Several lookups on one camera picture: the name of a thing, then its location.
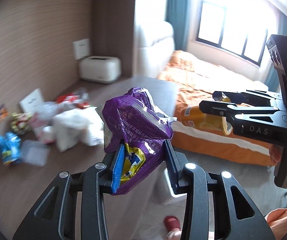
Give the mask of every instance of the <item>red slipper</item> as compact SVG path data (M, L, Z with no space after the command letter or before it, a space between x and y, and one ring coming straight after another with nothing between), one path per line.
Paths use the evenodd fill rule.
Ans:
M165 228L167 228L168 232L173 231L175 228L180 229L180 222L179 219L175 216L166 216L164 219Z

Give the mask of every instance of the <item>person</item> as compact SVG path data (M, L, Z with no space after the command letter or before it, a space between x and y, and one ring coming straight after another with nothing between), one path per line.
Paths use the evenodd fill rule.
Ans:
M273 165L281 161L281 153L276 146L271 145L269 148L270 159ZM279 208L271 211L265 217L268 225L274 233L276 240L281 240L287 233L287 208ZM180 221L175 216L167 216L164 219L164 225L168 231L166 240L180 240L181 227ZM214 240L214 232L209 232L209 240Z

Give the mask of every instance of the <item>white stripe on bedding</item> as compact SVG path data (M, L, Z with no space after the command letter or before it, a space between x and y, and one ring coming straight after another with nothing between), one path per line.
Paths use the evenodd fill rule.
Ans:
M229 138L229 137L221 136L218 134L200 131L200 130L194 129L192 127L184 126L179 121L175 121L172 123L172 129L174 131L182 132L182 133L185 133L189 136L204 139L207 141L235 144L241 148L245 148L245 149L260 152L260 153L265 154L265 155L269 155L269 150L265 147L260 146L260 145L257 145L257 144L254 144L254 143L242 140L242 139L238 139L238 138Z

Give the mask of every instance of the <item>purple snack bag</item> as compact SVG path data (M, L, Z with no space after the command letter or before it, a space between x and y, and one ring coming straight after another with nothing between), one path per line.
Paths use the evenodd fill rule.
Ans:
M132 88L123 96L112 98L97 108L104 122L105 152L116 151L120 140L125 141L127 158L122 185L115 195L128 193L144 180L165 159L163 141L171 139L168 117L144 88Z

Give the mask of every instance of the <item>window sill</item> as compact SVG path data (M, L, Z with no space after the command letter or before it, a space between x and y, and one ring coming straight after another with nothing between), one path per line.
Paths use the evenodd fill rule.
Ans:
M222 51L222 52L224 52L224 53L227 53L227 54L232 55L232 56L234 56L234 57L236 57L236 58L239 58L239 59L243 60L244 62L247 62L248 64L251 64L252 66L254 66L254 67L258 68L258 69L260 68L260 66L254 64L253 62L251 62L251 61L249 61L249 60L246 60L246 59L240 57L239 55L234 54L233 52L227 51L227 50L225 50L225 49L217 48L217 47L215 47L215 46L212 46L212 45L209 45L209 44L200 42L200 41L190 40L190 42L195 43L195 44L199 44L199 45L203 45L203 46L206 46L206 47L218 49L218 50L220 50L220 51Z

